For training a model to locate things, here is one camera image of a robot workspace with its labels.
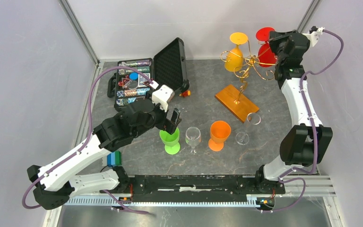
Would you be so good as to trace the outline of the red wine glass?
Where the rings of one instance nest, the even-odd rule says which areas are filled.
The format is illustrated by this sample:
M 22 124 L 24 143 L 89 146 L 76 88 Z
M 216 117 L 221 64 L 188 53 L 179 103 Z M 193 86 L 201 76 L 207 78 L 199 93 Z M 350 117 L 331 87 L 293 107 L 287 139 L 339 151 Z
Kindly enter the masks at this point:
M 272 65 L 275 65 L 277 59 L 275 57 L 275 54 L 271 51 L 270 45 L 269 45 L 269 33 L 271 31 L 274 31 L 274 28 L 272 27 L 263 27 L 256 33 L 256 38 L 259 43 L 261 43 L 261 46 L 258 50 L 258 61 L 259 66 L 261 67 L 270 67 Z

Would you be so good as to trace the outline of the clear round wine glass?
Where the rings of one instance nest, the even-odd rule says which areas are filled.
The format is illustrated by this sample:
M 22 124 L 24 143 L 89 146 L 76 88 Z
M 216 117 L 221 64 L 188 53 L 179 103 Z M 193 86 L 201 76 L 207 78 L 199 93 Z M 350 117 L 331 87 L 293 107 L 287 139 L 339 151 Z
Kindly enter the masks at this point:
M 201 131 L 197 127 L 189 127 L 185 133 L 185 141 L 191 147 L 191 153 L 197 153 L 196 147 L 201 142 Z

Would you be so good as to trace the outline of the green wine glass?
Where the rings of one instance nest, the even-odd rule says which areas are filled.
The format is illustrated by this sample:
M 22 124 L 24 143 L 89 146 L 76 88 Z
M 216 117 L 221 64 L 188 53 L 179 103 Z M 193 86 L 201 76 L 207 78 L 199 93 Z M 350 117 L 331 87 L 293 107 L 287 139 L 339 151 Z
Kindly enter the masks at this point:
M 159 132 L 161 141 L 164 143 L 164 149 L 166 153 L 170 155 L 175 155 L 180 151 L 180 130 L 176 128 L 173 134 L 169 134 L 164 130 Z

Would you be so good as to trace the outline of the yellow wine glass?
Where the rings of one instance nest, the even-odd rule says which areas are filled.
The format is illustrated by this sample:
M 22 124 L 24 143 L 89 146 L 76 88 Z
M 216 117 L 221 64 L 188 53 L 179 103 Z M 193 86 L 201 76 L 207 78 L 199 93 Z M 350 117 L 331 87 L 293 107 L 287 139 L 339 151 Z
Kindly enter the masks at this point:
M 235 47 L 227 52 L 224 67 L 229 72 L 239 71 L 243 66 L 243 53 L 239 46 L 248 42 L 248 36 L 242 32 L 232 33 L 229 37 Z

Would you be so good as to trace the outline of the orange wine glass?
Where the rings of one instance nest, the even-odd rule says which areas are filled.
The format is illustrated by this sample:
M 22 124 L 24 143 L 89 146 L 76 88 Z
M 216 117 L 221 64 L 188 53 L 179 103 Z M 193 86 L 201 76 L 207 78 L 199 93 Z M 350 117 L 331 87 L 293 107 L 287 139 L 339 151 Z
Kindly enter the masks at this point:
M 225 121 L 215 121 L 210 127 L 208 146 L 212 151 L 218 152 L 224 148 L 224 142 L 231 134 L 231 127 Z

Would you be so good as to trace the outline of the clear flute wine glass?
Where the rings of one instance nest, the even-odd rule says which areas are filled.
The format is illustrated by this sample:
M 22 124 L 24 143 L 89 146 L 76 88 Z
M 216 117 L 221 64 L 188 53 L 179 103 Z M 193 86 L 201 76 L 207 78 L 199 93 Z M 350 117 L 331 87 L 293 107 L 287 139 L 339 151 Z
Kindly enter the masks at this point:
M 243 127 L 236 134 L 236 142 L 239 145 L 246 145 L 250 136 L 259 128 L 261 117 L 257 113 L 249 113 L 244 121 Z

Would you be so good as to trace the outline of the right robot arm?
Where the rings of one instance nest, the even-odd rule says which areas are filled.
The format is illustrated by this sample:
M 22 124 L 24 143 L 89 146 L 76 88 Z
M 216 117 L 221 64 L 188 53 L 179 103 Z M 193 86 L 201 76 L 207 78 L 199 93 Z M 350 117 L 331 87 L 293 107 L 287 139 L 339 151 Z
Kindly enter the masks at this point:
M 332 129 L 323 125 L 311 103 L 307 76 L 315 73 L 305 71 L 301 64 L 323 33 L 331 34 L 316 26 L 306 34 L 296 30 L 269 33 L 270 51 L 277 58 L 274 77 L 286 98 L 292 128 L 280 144 L 279 156 L 256 172 L 254 187 L 260 193 L 281 186 L 292 172 L 315 173 L 333 137 Z

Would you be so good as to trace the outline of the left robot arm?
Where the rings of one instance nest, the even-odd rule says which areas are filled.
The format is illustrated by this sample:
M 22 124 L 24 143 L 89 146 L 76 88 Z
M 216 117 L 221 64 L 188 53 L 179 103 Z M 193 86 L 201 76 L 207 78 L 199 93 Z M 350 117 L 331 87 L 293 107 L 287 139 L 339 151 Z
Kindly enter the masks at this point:
M 127 191 L 130 181 L 122 168 L 89 175 L 79 175 L 79 172 L 154 127 L 173 134 L 181 122 L 181 112 L 175 108 L 171 119 L 166 118 L 167 113 L 160 104 L 146 98 L 137 99 L 105 119 L 62 157 L 45 166 L 30 166 L 27 174 L 32 184 L 23 196 L 23 207 L 52 210 L 80 194 L 112 189 L 120 193 Z

